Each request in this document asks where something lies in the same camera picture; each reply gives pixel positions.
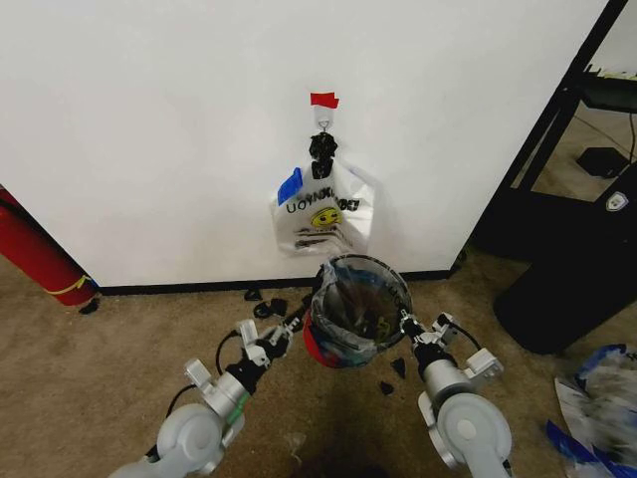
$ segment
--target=black speaker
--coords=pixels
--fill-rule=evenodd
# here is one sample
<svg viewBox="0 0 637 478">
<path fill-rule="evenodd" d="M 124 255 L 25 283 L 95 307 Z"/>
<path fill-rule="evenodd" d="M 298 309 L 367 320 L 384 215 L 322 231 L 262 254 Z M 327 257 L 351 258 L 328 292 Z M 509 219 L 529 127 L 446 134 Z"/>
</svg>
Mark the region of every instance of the black speaker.
<svg viewBox="0 0 637 478">
<path fill-rule="evenodd" d="M 637 166 L 494 302 L 525 349 L 559 352 L 637 299 Z"/>
</svg>

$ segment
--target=red tape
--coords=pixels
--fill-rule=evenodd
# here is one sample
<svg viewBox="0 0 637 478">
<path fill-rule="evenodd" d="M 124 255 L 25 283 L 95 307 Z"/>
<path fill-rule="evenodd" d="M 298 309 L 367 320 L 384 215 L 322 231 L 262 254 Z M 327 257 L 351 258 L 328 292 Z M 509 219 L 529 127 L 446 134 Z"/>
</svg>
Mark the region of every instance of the red tape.
<svg viewBox="0 0 637 478">
<path fill-rule="evenodd" d="M 333 110 L 338 107 L 338 98 L 334 97 L 334 93 L 310 93 L 310 104 L 313 107 L 326 107 Z"/>
</svg>

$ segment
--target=black clip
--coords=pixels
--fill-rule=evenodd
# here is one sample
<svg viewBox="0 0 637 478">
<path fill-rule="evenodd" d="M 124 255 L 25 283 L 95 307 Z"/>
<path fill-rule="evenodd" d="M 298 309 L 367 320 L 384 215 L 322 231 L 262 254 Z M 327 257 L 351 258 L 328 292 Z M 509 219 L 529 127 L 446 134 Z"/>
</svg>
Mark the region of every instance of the black clip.
<svg viewBox="0 0 637 478">
<path fill-rule="evenodd" d="M 328 132 L 323 129 L 322 132 L 312 136 L 310 144 L 310 156 L 314 159 L 312 162 L 312 176 L 314 179 L 325 179 L 331 174 L 331 166 L 333 157 L 338 144 Z"/>
</svg>

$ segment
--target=baseboard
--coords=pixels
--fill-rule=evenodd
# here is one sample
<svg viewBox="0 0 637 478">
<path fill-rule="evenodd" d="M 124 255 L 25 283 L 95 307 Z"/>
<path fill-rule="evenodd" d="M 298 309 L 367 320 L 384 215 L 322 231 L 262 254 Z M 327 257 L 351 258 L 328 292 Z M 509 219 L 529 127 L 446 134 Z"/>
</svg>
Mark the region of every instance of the baseboard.
<svg viewBox="0 0 637 478">
<path fill-rule="evenodd" d="M 437 281 L 448 279 L 451 271 L 420 271 L 400 274 L 409 281 Z M 315 277 L 293 279 L 267 279 L 261 281 L 195 282 L 191 284 L 157 284 L 148 286 L 100 287 L 105 296 L 132 296 L 148 294 L 183 294 L 187 292 L 242 291 L 247 289 L 283 289 L 285 287 L 312 287 Z"/>
</svg>

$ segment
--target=trash can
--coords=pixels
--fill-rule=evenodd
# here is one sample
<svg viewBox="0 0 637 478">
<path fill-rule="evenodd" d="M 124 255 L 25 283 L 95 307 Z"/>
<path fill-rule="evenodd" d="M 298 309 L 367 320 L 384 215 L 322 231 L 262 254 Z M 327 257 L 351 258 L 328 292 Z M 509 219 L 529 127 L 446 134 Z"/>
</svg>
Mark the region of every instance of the trash can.
<svg viewBox="0 0 637 478">
<path fill-rule="evenodd" d="M 312 357 L 331 367 L 363 366 L 397 344 L 401 311 L 412 312 L 402 278 L 369 256 L 347 254 L 324 263 L 306 316 Z"/>
</svg>

